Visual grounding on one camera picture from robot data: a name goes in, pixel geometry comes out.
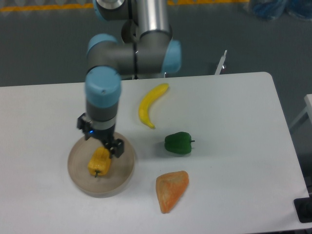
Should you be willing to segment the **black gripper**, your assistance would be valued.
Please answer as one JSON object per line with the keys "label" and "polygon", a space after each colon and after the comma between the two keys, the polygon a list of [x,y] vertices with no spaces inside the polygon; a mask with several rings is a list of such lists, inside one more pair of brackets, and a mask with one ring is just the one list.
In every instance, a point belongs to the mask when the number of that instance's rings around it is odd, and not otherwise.
{"label": "black gripper", "polygon": [[90,138],[99,140],[109,151],[109,158],[119,158],[124,153],[124,141],[119,138],[114,139],[115,125],[104,130],[96,129],[87,114],[83,113],[77,119],[77,128],[82,130],[85,140]]}

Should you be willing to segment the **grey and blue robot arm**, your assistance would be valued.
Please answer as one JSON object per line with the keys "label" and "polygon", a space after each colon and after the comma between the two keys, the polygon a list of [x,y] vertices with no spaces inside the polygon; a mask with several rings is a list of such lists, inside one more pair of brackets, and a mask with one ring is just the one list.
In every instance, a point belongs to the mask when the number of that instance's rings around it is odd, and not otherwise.
{"label": "grey and blue robot arm", "polygon": [[95,13],[104,20],[129,20],[137,27],[131,42],[118,43],[108,34],[92,37],[87,49],[86,111],[77,121],[86,139],[95,138],[110,157],[124,152],[114,137],[121,77],[175,73],[181,67],[181,45],[173,40],[165,0],[96,0]]}

